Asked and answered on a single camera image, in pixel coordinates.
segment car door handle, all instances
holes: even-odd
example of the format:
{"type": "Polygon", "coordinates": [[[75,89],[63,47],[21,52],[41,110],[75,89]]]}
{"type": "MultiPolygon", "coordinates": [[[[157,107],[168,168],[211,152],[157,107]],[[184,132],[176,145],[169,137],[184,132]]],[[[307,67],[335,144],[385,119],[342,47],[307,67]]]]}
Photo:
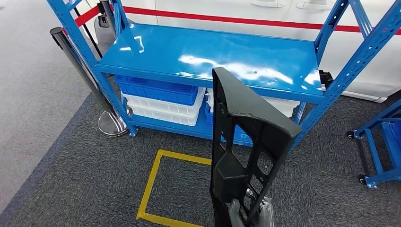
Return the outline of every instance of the car door handle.
{"type": "Polygon", "coordinates": [[[327,4],[327,0],[310,0],[308,2],[298,2],[296,7],[299,9],[329,10],[332,6],[327,4]]]}
{"type": "Polygon", "coordinates": [[[251,4],[268,8],[281,8],[284,6],[284,4],[280,3],[278,0],[253,0],[251,4]]]}

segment red rope barrier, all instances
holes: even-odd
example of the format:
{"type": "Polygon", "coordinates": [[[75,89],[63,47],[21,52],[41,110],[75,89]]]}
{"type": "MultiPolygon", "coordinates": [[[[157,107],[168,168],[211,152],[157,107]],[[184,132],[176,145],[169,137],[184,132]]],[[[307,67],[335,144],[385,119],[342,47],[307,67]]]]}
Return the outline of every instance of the red rope barrier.
{"type": "MultiPolygon", "coordinates": [[[[278,27],[292,27],[292,28],[303,28],[303,29],[317,29],[322,28],[322,24],[312,24],[312,23],[300,23],[300,22],[287,22],[287,21],[274,21],[274,20],[257,20],[257,19],[246,19],[246,18],[236,18],[236,17],[218,17],[218,16],[208,16],[200,14],[191,13],[178,13],[170,11],[161,11],[154,9],[142,9],[124,6],[124,11],[126,13],[135,13],[141,15],[159,16],[159,17],[176,17],[184,19],[195,19],[195,20],[208,20],[208,21],[220,21],[220,22],[231,22],[231,23],[241,23],[250,25],[266,25],[266,26],[278,26],[278,27]]],[[[91,18],[99,13],[97,7],[92,8],[82,16],[75,19],[78,26],[83,25],[91,18]]],[[[347,26],[338,25],[336,26],[336,31],[342,32],[360,32],[358,26],[347,26]]],[[[401,35],[401,29],[398,30],[396,35],[401,35]]]]}
{"type": "Polygon", "coordinates": [[[97,6],[93,7],[88,12],[77,17],[77,19],[75,19],[75,23],[77,24],[78,27],[82,26],[84,23],[88,22],[90,19],[96,17],[96,15],[99,13],[100,13],[99,8],[97,6]]]}

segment white plastic crate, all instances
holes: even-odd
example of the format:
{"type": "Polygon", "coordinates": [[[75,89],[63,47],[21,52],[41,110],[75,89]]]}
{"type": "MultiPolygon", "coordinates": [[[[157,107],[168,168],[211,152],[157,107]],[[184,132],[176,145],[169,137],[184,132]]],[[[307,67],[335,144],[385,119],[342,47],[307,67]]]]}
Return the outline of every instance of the white plastic crate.
{"type": "Polygon", "coordinates": [[[202,106],[206,89],[200,87],[192,106],[170,103],[156,99],[131,96],[122,93],[127,98],[127,105],[135,115],[150,117],[162,121],[195,126],[202,106]]]}
{"type": "Polygon", "coordinates": [[[131,96],[124,93],[122,93],[122,96],[127,98],[127,105],[129,105],[131,108],[139,107],[161,113],[168,113],[185,117],[194,117],[198,115],[199,108],[202,105],[203,96],[205,95],[205,90],[206,89],[204,87],[200,87],[198,89],[198,94],[196,95],[193,105],[170,103],[151,98],[131,96]]]}
{"type": "MultiPolygon", "coordinates": [[[[281,98],[263,97],[272,106],[282,112],[286,117],[292,117],[292,112],[299,105],[299,101],[286,100],[281,98]]],[[[213,113],[213,89],[208,88],[208,105],[210,112],[213,113]]]]}
{"type": "Polygon", "coordinates": [[[199,114],[199,111],[198,111],[196,113],[196,115],[193,117],[185,117],[185,116],[172,115],[169,113],[163,113],[163,112],[158,112],[158,111],[154,111],[154,110],[149,110],[149,109],[145,109],[145,108],[141,108],[141,107],[134,107],[134,106],[130,106],[130,107],[135,115],[155,118],[155,119],[159,119],[162,121],[173,122],[173,123],[177,123],[177,124],[185,124],[185,125],[189,125],[189,126],[196,125],[196,121],[198,119],[198,114],[199,114]]]}

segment yellow square marking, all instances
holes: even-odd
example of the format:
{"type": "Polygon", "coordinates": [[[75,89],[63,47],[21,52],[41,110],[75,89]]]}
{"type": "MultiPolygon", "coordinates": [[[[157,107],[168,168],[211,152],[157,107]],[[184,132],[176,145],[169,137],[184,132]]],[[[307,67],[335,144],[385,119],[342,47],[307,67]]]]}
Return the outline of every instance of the yellow square marking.
{"type": "Polygon", "coordinates": [[[155,182],[157,170],[159,169],[160,159],[162,156],[177,158],[185,161],[196,162],[200,164],[211,165],[211,159],[196,157],[191,155],[185,155],[180,153],[175,153],[167,150],[157,151],[155,162],[153,163],[152,170],[150,171],[148,183],[146,184],[145,191],[142,196],[142,201],[140,202],[139,210],[136,219],[144,219],[151,221],[156,224],[170,226],[170,227],[201,227],[199,225],[191,224],[188,222],[178,221],[170,218],[165,218],[153,214],[148,214],[145,212],[146,206],[149,201],[150,193],[152,192],[153,183],[155,182]]]}

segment stanchion post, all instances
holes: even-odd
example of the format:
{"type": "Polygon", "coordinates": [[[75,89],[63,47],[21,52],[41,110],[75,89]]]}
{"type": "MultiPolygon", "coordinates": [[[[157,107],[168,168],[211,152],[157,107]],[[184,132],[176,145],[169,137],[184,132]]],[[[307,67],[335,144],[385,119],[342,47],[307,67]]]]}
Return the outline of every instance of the stanchion post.
{"type": "Polygon", "coordinates": [[[112,12],[112,9],[110,8],[109,0],[100,0],[100,3],[103,5],[103,8],[105,9],[107,23],[114,31],[114,33],[113,33],[114,38],[117,38],[116,30],[115,30],[114,14],[112,12]]]}
{"type": "Polygon", "coordinates": [[[94,83],[96,83],[96,80],[91,79],[93,78],[92,75],[90,75],[91,72],[89,70],[85,71],[85,62],[80,59],[79,54],[64,34],[63,29],[61,27],[55,27],[50,30],[50,34],[105,109],[98,121],[100,131],[111,137],[120,136],[126,133],[128,131],[126,124],[116,114],[113,106],[103,95],[99,86],[95,86],[94,83]]]}

